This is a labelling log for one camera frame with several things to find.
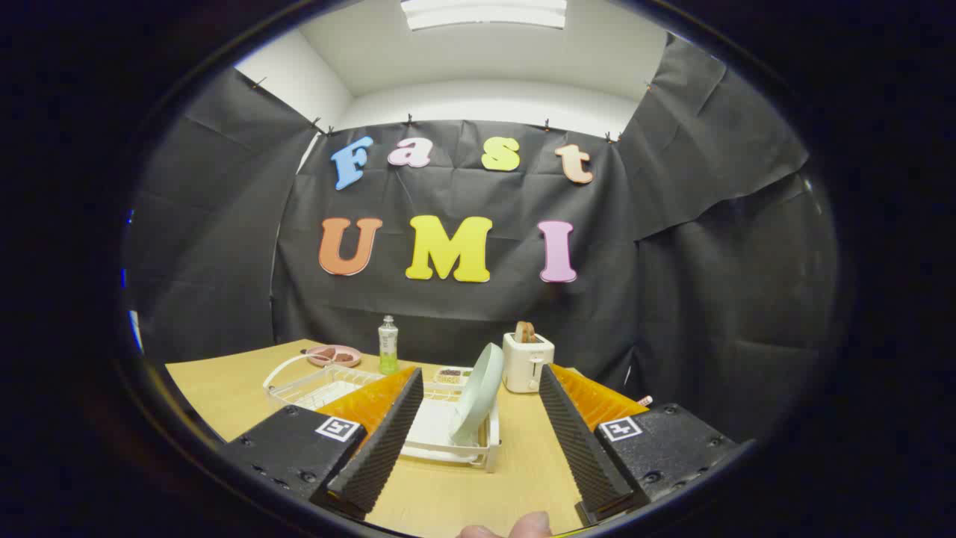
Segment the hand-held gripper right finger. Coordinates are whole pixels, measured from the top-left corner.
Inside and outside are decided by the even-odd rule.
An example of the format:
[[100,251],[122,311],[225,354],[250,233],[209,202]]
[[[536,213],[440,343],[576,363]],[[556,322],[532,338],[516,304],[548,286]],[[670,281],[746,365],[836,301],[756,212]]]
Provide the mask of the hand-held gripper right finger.
[[559,365],[543,367],[539,394],[585,525],[673,496],[739,453],[683,406],[645,406]]

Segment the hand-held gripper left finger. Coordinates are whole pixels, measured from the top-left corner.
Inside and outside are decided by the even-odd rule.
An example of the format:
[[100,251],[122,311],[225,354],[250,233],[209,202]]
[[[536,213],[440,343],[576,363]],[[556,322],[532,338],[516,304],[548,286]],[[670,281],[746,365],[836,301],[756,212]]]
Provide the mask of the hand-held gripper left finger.
[[313,411],[284,405],[223,447],[256,483],[363,519],[378,501],[423,402],[404,368]]

